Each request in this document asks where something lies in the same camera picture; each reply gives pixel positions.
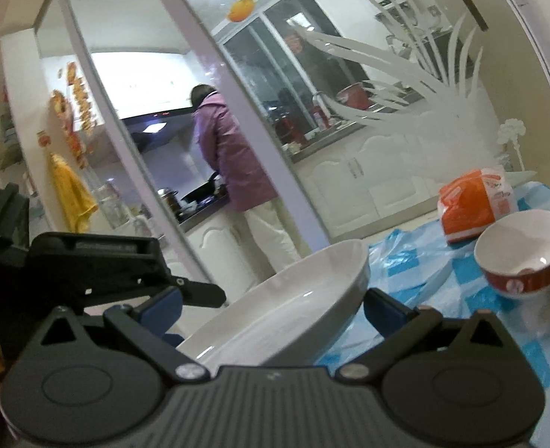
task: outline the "person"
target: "person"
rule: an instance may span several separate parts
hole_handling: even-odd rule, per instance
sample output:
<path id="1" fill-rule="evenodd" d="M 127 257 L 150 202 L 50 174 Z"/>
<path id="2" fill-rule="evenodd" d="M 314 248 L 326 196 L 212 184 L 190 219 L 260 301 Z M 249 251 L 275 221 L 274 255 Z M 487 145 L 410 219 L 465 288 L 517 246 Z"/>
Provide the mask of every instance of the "person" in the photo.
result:
<path id="1" fill-rule="evenodd" d="M 279 272 L 300 260 L 290 235 L 293 220 L 223 97 L 212 86 L 201 84 L 192 89 L 190 100 L 202 156 L 225 180 L 233 208 L 244 214 L 273 269 Z"/>

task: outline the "cabinet handle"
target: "cabinet handle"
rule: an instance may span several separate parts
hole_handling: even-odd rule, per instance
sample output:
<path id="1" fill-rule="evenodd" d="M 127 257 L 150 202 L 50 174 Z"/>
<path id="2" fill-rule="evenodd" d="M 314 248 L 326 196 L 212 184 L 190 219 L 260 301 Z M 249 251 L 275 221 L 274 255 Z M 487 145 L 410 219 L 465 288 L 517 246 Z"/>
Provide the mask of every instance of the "cabinet handle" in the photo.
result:
<path id="1" fill-rule="evenodd" d="M 357 175 L 354 172 L 353 167 L 351 166 L 351 162 L 348 162 L 348 168 L 349 168 L 349 171 L 351 172 L 351 174 L 354 176 L 354 178 L 358 178 Z"/>
<path id="2" fill-rule="evenodd" d="M 362 176 L 364 176 L 364 170 L 362 169 L 362 165 L 360 165 L 360 162 L 356 158 L 354 158 L 354 162 L 355 162 L 356 165 L 358 165 L 358 169 L 359 169 L 360 173 L 362 174 Z"/>

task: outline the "orange package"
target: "orange package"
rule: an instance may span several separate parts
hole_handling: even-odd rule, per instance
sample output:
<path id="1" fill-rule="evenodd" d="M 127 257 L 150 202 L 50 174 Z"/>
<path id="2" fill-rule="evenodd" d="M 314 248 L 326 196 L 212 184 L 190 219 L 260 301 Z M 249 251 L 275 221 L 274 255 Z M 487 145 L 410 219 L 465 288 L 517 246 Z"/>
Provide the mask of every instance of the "orange package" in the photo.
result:
<path id="1" fill-rule="evenodd" d="M 502 168 L 483 168 L 442 187 L 437 208 L 452 243 L 479 236 L 496 220 L 517 212 L 518 202 Z"/>

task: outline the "table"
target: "table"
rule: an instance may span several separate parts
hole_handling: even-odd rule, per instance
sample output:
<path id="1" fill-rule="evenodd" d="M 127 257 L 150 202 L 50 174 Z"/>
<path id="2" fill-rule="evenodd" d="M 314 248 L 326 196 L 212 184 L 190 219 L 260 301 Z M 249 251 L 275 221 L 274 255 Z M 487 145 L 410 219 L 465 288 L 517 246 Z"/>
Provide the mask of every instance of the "table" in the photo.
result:
<path id="1" fill-rule="evenodd" d="M 516 188 L 516 197 L 520 210 L 550 210 L 550 189 L 539 182 Z M 475 243 L 447 245 L 438 220 L 413 231 L 396 229 L 370 246 L 370 286 L 410 307 L 430 305 L 445 317 L 466 318 L 479 308 L 492 310 L 545 388 L 547 405 L 532 442 L 538 448 L 550 448 L 550 292 L 524 302 L 497 296 L 474 260 Z M 335 370 L 381 341 L 360 308 L 317 363 Z"/>

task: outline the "white oval dish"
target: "white oval dish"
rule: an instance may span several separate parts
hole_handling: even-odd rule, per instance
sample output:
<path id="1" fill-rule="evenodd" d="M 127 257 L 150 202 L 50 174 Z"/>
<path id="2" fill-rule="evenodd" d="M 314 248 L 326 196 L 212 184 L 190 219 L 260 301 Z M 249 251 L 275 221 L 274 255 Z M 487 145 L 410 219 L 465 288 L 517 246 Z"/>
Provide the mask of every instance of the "white oval dish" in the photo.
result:
<path id="1" fill-rule="evenodd" d="M 367 246 L 339 242 L 250 290 L 177 349 L 213 374 L 221 365 L 311 365 L 358 311 L 369 279 Z"/>

